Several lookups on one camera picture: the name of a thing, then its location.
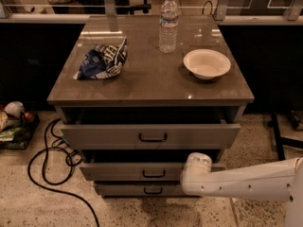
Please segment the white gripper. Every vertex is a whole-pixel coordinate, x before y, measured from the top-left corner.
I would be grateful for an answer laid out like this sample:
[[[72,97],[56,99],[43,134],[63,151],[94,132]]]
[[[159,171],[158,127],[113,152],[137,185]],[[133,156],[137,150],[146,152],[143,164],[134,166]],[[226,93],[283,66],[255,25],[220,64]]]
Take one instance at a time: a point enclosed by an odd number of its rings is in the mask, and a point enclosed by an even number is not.
[[[203,173],[210,173],[212,168],[212,159],[206,154],[193,152],[187,157],[184,171],[200,170]]]

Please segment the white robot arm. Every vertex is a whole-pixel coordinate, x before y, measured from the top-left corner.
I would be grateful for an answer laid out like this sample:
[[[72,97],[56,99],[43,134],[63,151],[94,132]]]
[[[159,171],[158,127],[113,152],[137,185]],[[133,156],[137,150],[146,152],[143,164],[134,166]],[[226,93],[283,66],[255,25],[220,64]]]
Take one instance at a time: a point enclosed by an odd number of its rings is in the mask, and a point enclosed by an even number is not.
[[[190,153],[180,184],[190,196],[286,201],[285,227],[303,224],[303,158],[211,171],[212,160]]]

